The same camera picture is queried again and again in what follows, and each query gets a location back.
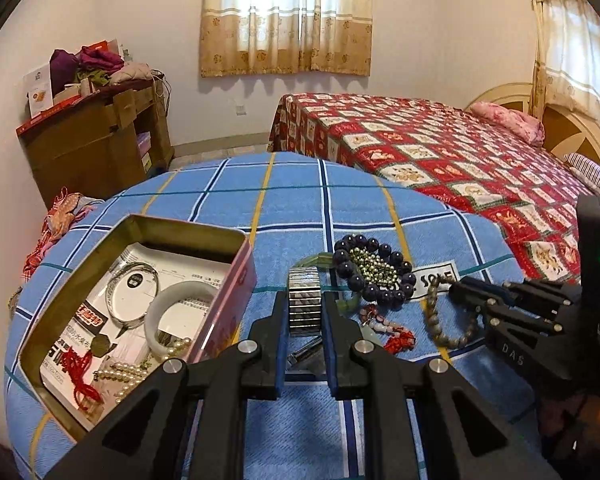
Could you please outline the green jade bangle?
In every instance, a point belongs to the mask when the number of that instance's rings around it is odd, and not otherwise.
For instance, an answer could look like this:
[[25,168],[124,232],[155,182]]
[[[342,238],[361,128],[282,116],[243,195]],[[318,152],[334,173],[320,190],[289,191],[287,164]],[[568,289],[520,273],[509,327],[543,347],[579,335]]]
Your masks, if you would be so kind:
[[358,292],[351,292],[344,284],[336,271],[335,263],[332,262],[331,252],[319,252],[302,258],[294,264],[294,269],[317,268],[321,277],[324,292],[336,292],[336,305],[342,315],[354,315],[361,307],[362,297]]

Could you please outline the silver metal watch band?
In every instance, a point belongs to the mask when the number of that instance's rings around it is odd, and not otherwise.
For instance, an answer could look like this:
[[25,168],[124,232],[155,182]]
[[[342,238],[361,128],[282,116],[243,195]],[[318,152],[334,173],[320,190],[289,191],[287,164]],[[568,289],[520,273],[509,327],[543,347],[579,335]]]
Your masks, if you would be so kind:
[[322,328],[322,290],[316,266],[295,266],[288,273],[288,328],[291,336],[317,335]]

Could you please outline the blue plaid tablecloth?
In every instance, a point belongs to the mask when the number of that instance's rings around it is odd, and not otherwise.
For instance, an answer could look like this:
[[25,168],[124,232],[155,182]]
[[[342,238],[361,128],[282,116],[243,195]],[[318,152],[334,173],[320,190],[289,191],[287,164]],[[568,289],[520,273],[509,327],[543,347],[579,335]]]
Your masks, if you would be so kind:
[[[452,263],[463,275],[520,281],[497,226],[432,198],[333,162],[280,153],[202,162],[110,198],[46,255],[17,301],[4,365],[6,419],[20,476],[39,479],[71,441],[35,399],[19,364],[23,341],[70,272],[129,214],[242,230],[254,238],[257,285],[242,318],[268,315],[291,266],[362,233],[391,245],[417,269]],[[251,402],[249,479],[358,479],[364,467],[363,408],[334,400],[320,378],[291,375],[275,402]]]

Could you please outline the red patterned bedspread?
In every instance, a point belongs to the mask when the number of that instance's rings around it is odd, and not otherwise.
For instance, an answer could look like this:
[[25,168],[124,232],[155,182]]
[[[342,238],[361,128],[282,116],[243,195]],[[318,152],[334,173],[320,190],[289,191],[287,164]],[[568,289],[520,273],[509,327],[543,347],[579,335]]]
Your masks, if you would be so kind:
[[499,125],[423,99],[285,94],[268,149],[338,162],[497,224],[527,278],[579,281],[577,200],[556,157]]

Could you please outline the white jade bangle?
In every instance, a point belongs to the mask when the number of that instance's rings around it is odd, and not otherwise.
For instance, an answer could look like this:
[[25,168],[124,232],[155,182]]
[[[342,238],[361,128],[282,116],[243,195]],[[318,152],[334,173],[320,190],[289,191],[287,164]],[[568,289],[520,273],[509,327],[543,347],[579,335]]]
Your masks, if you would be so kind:
[[144,319],[146,344],[157,360],[172,356],[158,341],[159,332],[188,340],[196,339],[218,289],[206,282],[184,281],[168,286],[151,301]]

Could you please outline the pink pillow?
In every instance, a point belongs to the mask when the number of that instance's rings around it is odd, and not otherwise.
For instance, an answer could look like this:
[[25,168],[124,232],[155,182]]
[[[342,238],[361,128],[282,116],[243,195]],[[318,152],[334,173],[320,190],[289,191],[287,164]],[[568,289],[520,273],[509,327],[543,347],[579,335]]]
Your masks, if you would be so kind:
[[545,141],[545,128],[538,118],[500,104],[478,101],[469,105],[471,114],[500,125],[529,145],[539,148]]

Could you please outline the checked purple pillow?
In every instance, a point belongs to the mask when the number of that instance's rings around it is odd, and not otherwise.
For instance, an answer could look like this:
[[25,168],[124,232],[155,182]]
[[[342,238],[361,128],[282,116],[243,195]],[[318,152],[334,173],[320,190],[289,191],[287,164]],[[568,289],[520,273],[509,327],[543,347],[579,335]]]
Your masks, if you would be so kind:
[[578,153],[568,153],[562,160],[587,188],[600,195],[600,165]]

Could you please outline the cream wooden headboard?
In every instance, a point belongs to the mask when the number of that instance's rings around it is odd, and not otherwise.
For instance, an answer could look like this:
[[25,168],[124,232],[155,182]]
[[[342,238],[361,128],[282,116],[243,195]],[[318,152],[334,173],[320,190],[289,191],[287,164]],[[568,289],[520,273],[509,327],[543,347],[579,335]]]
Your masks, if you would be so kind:
[[[466,107],[469,110],[475,102],[492,102],[512,110],[531,113],[530,82],[511,82],[482,92]],[[592,119],[568,108],[547,105],[542,123],[545,127],[543,148],[554,156],[562,158],[568,153],[579,153],[600,166],[600,126]]]

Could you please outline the clothes pile on floor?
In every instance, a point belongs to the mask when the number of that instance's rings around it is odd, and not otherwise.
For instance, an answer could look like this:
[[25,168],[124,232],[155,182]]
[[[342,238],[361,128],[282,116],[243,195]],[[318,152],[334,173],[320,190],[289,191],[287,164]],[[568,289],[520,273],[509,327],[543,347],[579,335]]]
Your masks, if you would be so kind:
[[79,192],[69,192],[62,188],[53,199],[52,206],[43,220],[41,234],[35,248],[24,260],[21,277],[22,284],[16,289],[8,302],[9,319],[16,314],[17,301],[23,285],[32,278],[35,270],[41,265],[46,254],[69,232],[71,227],[84,219],[91,211],[104,201],[88,197]]

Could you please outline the beige right window curtain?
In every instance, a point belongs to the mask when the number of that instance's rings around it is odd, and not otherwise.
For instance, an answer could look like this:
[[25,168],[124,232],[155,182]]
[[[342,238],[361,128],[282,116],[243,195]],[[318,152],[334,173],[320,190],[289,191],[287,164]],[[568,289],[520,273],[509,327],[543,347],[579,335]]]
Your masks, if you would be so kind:
[[538,45],[531,110],[558,105],[600,127],[600,17],[588,0],[531,0]]

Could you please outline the brown wooden desk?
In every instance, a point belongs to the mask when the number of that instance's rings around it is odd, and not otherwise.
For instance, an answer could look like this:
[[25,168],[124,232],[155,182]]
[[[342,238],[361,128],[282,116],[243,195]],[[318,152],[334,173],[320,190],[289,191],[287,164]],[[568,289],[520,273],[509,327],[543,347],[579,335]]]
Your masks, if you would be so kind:
[[167,114],[158,76],[102,88],[18,136],[44,204],[62,188],[106,200],[165,172],[174,156]]

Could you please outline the red flat box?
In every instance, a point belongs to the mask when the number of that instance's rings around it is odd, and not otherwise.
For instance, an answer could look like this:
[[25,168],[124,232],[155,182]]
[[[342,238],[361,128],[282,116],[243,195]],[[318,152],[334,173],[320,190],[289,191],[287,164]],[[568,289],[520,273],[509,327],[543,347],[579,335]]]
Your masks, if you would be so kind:
[[47,110],[42,110],[40,114],[37,114],[36,116],[29,119],[27,122],[24,122],[20,127],[18,127],[16,129],[16,135],[22,136],[23,133],[25,133],[27,130],[31,129],[37,124],[40,124],[41,122],[44,122],[44,120],[46,120],[47,118],[50,118],[62,112],[63,110],[75,106],[76,103],[79,103],[80,101],[82,101],[82,98],[80,96],[72,96],[71,98],[66,99],[65,101],[61,101],[60,103],[53,105]]

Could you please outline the beige floral window curtain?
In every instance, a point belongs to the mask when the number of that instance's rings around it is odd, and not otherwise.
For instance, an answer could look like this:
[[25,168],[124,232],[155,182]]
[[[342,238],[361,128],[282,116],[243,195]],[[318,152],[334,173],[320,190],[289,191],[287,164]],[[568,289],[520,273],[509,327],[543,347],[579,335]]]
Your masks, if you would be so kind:
[[373,0],[204,0],[204,78],[321,72],[370,76]]

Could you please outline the pile of clothes on desk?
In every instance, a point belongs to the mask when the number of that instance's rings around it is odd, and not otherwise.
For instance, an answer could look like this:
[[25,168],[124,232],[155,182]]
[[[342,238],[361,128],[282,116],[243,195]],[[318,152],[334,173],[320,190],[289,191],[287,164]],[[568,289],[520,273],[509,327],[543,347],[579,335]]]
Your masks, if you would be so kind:
[[50,57],[50,84],[53,96],[67,84],[88,79],[96,87],[117,86],[131,80],[151,80],[154,73],[145,63],[124,62],[108,48],[84,46],[78,53],[56,49]]

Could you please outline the white product box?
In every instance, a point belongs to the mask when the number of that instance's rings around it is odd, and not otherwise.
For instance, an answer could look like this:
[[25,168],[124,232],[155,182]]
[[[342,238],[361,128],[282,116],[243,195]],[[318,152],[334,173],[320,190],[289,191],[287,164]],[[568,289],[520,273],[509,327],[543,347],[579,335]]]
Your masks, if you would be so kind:
[[50,64],[45,64],[23,77],[30,117],[42,114],[54,104]]

